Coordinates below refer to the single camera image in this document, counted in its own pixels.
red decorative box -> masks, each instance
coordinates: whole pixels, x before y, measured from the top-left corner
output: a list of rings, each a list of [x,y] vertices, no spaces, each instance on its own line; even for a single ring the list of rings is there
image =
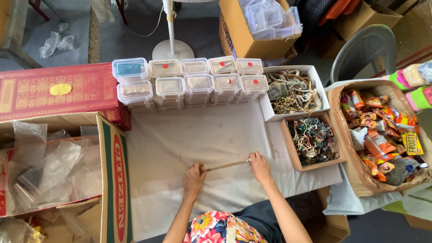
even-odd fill
[[[60,83],[72,91],[51,95],[50,88]],[[0,121],[97,111],[121,130],[132,129],[130,111],[117,99],[111,63],[0,72]]]

chair leg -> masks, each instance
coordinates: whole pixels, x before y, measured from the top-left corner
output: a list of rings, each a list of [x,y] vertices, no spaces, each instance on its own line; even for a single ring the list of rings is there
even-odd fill
[[[118,11],[120,11],[121,18],[123,19],[124,25],[127,25],[126,17],[124,16],[124,0],[115,0],[117,3]]]
[[[48,16],[42,12],[40,6],[41,6],[41,0],[35,0],[35,2],[33,2],[33,0],[29,0],[29,4],[30,6],[32,6],[36,12],[38,12],[46,21],[50,21],[50,18],[48,18]]]
[[[59,14],[57,9],[54,7],[54,5],[52,5],[52,3],[49,0],[42,0],[42,2],[44,2],[55,14],[57,14],[57,16],[60,18],[60,20],[63,23],[66,23],[66,20],[63,19],[63,17]]]
[[[32,57],[30,57],[25,51],[18,50],[14,52],[12,50],[7,50],[8,58],[13,60],[18,65],[25,69],[33,69],[33,68],[43,68],[38,62],[36,62]]]

beaded mala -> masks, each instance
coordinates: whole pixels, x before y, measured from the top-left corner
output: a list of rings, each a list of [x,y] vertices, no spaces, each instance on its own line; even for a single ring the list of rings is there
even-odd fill
[[[271,101],[275,114],[293,114],[297,112],[316,111],[322,108],[321,97],[318,94],[315,80],[306,72],[286,70],[266,74],[267,83],[285,83],[288,97]]]
[[[286,122],[302,166],[332,159],[333,130],[318,118]]]

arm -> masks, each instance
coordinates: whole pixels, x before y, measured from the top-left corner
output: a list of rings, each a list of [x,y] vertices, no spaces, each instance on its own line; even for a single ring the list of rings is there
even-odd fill
[[[260,155],[260,152],[251,153],[249,158],[252,160],[249,162],[249,165],[252,168],[255,178],[264,187],[270,199],[271,206],[285,241],[287,243],[312,243],[305,227],[271,178],[270,164],[267,163],[264,156]]]
[[[183,243],[192,208],[205,177],[206,171],[202,163],[195,163],[187,170],[186,175],[183,177],[183,200],[162,243]]]

hand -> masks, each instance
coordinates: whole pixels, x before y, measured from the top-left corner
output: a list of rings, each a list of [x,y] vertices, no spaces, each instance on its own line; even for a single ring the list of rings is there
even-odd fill
[[[186,175],[183,177],[183,197],[195,201],[200,193],[204,178],[206,178],[206,171],[202,163],[195,163],[189,167]]]
[[[250,153],[248,159],[249,158],[252,160],[249,162],[249,165],[254,173],[255,179],[257,179],[262,186],[273,181],[271,178],[270,164],[267,163],[266,159],[260,154],[260,152],[257,151],[255,153]]]

